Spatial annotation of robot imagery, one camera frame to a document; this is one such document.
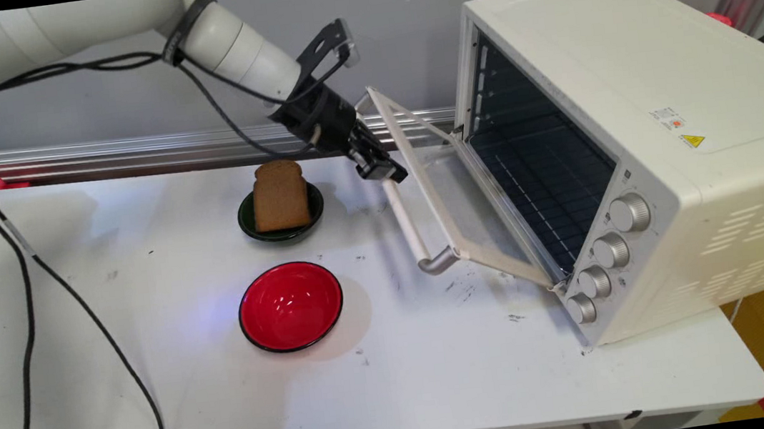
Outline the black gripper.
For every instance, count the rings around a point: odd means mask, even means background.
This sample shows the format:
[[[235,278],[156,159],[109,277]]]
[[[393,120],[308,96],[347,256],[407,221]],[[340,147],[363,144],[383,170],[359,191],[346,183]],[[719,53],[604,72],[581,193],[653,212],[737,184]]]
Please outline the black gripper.
[[[284,103],[269,115],[269,119],[284,125],[304,143],[312,141],[319,127],[321,131],[314,143],[315,149],[348,153],[357,165],[359,177],[364,180],[401,183],[409,175],[400,163],[393,160],[387,148],[362,119],[358,120],[361,142],[349,143],[349,136],[357,122],[356,109],[324,83],[318,84],[297,102]]]

